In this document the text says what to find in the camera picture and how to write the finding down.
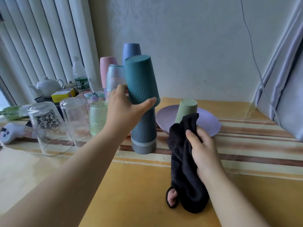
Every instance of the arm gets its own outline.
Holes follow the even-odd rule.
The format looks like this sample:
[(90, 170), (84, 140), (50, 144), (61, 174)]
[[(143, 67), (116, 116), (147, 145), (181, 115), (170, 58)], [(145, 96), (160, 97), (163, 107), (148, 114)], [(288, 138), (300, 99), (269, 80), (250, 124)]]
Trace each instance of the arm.
[(156, 98), (132, 105), (126, 85), (112, 92), (104, 129), (53, 175), (46, 178), (0, 218), (0, 226), (78, 226), (118, 146)]
[(226, 175), (211, 137), (200, 127), (197, 127), (197, 133), (203, 143), (190, 130), (186, 131), (186, 137), (193, 148), (192, 156), (198, 166), (198, 176), (207, 188), (221, 225), (269, 226)]

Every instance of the pink cup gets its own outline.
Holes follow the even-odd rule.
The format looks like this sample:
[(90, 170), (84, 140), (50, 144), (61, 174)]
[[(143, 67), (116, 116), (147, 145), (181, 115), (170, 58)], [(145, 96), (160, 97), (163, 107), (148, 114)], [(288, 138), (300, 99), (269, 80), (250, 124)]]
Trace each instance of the pink cup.
[(101, 57), (100, 58), (100, 74), (101, 74), (102, 87), (104, 89), (106, 89), (106, 78), (107, 78), (108, 66), (111, 64), (118, 65), (117, 59), (115, 57)]

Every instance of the cup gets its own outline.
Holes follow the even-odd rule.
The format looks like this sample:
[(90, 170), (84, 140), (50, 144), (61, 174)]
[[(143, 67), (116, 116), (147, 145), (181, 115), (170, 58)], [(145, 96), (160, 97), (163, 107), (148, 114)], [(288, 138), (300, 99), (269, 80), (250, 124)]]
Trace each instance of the cup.
[(112, 90), (119, 84), (126, 84), (125, 67), (122, 65), (109, 65), (106, 78), (106, 95), (105, 100), (108, 101)]
[(153, 108), (145, 112), (139, 123), (131, 131), (131, 146), (138, 154), (149, 154), (156, 150), (156, 137), (156, 119)]
[(66, 123), (53, 102), (35, 103), (28, 107), (42, 154), (54, 156), (70, 150), (74, 141)]
[(149, 98), (156, 97), (157, 101), (152, 108), (156, 107), (160, 103), (160, 97), (151, 57), (138, 55), (127, 58), (125, 71), (130, 102), (140, 104)]
[(89, 129), (92, 135), (98, 134), (104, 128), (107, 105), (107, 101), (98, 101), (91, 104), (89, 109)]
[(193, 99), (183, 99), (180, 102), (175, 123), (182, 121), (183, 116), (189, 115), (192, 113), (197, 113), (198, 103)]
[(122, 62), (124, 65), (125, 59), (133, 56), (141, 55), (140, 44), (137, 43), (124, 43), (123, 46), (123, 58)]
[(63, 118), (67, 124), (74, 144), (77, 147), (81, 141), (88, 141), (92, 136), (89, 133), (89, 109), (85, 99), (70, 97), (60, 102)]
[(102, 81), (103, 88), (106, 88), (106, 78), (107, 78), (108, 66), (111, 64), (118, 65), (117, 59), (115, 57), (101, 57), (100, 58), (100, 74), (101, 74), (101, 81)]

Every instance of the white wire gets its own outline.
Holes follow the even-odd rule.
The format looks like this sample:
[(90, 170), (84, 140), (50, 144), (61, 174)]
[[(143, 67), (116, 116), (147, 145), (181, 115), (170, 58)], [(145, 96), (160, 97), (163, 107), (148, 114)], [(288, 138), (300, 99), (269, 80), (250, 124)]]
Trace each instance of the white wire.
[(244, 8), (243, 8), (242, 0), (240, 0), (240, 2), (241, 2), (241, 9), (242, 9), (243, 21), (244, 21), (245, 27), (246, 27), (247, 32), (248, 32), (248, 35), (249, 35), (250, 45), (251, 45), (251, 47), (252, 47), (252, 58), (253, 58), (253, 60), (254, 60), (254, 63), (255, 63), (255, 65), (256, 65), (257, 70), (258, 70), (258, 73), (259, 73), (259, 77), (260, 77), (260, 81), (261, 81), (261, 87), (262, 87), (262, 90), (263, 90), (264, 95), (267, 97), (267, 99), (268, 99), (268, 101), (269, 101), (269, 103), (270, 103), (270, 106), (271, 106), (272, 110), (274, 111), (274, 115), (275, 115), (275, 117), (276, 117), (276, 119), (277, 119), (278, 125), (281, 126), (280, 120), (279, 120), (278, 115), (277, 115), (277, 111), (276, 111), (275, 107), (273, 106), (273, 104), (272, 104), (270, 98), (268, 97), (268, 95), (266, 94), (265, 89), (264, 89), (263, 78), (262, 78), (260, 69), (259, 69), (259, 67), (258, 67), (258, 65), (257, 65), (256, 59), (255, 59), (254, 48), (253, 48), (253, 46), (252, 46), (252, 36), (250, 35), (249, 28), (248, 28), (248, 26), (247, 26), (247, 24), (246, 24), (246, 21), (245, 21)]

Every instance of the teapot handle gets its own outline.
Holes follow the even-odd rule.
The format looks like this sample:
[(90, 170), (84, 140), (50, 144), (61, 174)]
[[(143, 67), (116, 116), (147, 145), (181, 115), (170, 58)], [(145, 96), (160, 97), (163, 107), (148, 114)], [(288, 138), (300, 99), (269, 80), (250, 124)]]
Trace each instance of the teapot handle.
[(59, 84), (60, 84), (61, 88), (63, 88), (64, 87), (64, 82), (62, 80), (60, 80), (60, 79), (57, 80), (57, 81), (58, 81), (58, 83), (59, 83), (59, 81), (61, 81), (62, 84), (60, 84), (60, 83)]

